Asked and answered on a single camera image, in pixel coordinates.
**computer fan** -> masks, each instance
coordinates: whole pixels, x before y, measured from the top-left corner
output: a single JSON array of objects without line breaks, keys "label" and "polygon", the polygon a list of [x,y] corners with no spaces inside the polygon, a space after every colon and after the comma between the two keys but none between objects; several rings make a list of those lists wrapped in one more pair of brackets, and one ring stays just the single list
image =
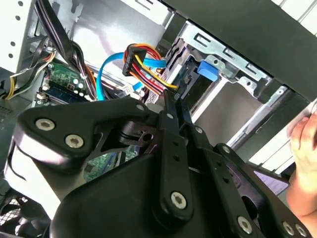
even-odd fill
[{"label": "computer fan", "polygon": [[49,217],[39,203],[13,189],[5,194],[0,216],[7,217],[4,223],[1,222],[0,232],[23,238],[41,237],[50,224]]}]

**silver screw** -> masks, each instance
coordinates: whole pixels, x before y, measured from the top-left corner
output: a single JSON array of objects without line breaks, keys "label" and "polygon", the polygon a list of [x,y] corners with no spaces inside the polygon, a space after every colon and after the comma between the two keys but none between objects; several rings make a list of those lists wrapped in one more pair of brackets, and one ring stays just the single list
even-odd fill
[{"label": "silver screw", "polygon": [[84,145],[84,140],[79,135],[69,135],[65,139],[65,143],[71,148],[81,148]]},{"label": "silver screw", "polygon": [[252,233],[252,226],[250,224],[250,222],[244,218],[244,217],[238,217],[238,223],[239,226],[242,228],[242,230],[247,233],[247,234],[251,234]]},{"label": "silver screw", "polygon": [[174,117],[171,115],[171,114],[167,114],[167,116],[169,117],[169,118],[171,118],[171,119],[174,119]]},{"label": "silver screw", "polygon": [[224,150],[226,153],[228,153],[228,154],[230,153],[230,150],[229,150],[229,148],[228,148],[228,147],[223,146],[222,148],[223,148],[223,150]]},{"label": "silver screw", "polygon": [[202,134],[203,133],[203,130],[199,127],[196,127],[196,131],[199,133],[199,134]]},{"label": "silver screw", "polygon": [[139,105],[139,104],[138,104],[138,105],[137,105],[137,108],[140,109],[140,110],[142,110],[142,111],[144,111],[144,107],[143,107],[142,105]]},{"label": "silver screw", "polygon": [[307,233],[306,231],[298,224],[295,224],[295,228],[298,230],[298,232],[303,236],[306,237]]},{"label": "silver screw", "polygon": [[38,129],[40,130],[44,130],[44,131],[49,131],[49,130],[53,130],[55,128],[55,124],[54,122],[52,122],[49,119],[38,119],[35,122],[35,125]]},{"label": "silver screw", "polygon": [[287,222],[283,222],[283,227],[288,234],[290,234],[291,236],[295,235],[293,228]]},{"label": "silver screw", "polygon": [[187,202],[185,197],[179,193],[179,192],[173,192],[170,196],[170,199],[172,200],[172,203],[177,207],[178,209],[185,209]]}]

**motherboard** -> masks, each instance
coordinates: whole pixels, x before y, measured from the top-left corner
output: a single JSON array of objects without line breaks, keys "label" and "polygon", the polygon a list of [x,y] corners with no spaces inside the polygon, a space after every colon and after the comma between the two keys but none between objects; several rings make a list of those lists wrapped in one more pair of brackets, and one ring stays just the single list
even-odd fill
[{"label": "motherboard", "polygon": [[[48,65],[43,82],[37,92],[33,107],[55,106],[70,103],[88,102],[87,88],[80,75],[68,66],[52,62]],[[138,155],[135,146],[130,146],[121,153],[108,153],[90,160],[84,169],[86,182],[103,175]]]}]

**black metal arm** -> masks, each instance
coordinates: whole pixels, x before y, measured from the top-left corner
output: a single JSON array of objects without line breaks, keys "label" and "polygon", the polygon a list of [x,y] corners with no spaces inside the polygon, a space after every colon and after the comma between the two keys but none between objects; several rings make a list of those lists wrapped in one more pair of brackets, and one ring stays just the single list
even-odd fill
[{"label": "black metal arm", "polygon": [[182,101],[166,91],[164,98],[159,114],[119,99],[20,115],[13,148],[63,176],[98,155],[141,147],[137,158],[67,195],[52,238],[311,237],[232,149],[210,146]]}]

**finger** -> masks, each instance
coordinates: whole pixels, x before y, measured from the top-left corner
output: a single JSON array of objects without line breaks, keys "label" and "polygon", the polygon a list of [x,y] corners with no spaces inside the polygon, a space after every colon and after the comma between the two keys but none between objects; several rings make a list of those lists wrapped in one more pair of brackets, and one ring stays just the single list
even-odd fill
[{"label": "finger", "polygon": [[292,135],[291,135],[291,148],[292,148],[292,150],[299,150],[299,148],[301,146],[302,132],[303,132],[308,120],[309,120],[309,118],[303,118],[294,127],[294,129],[292,131]]},{"label": "finger", "polygon": [[311,118],[306,123],[301,137],[301,148],[304,150],[314,149],[315,134],[317,131],[317,112],[311,115]]}]

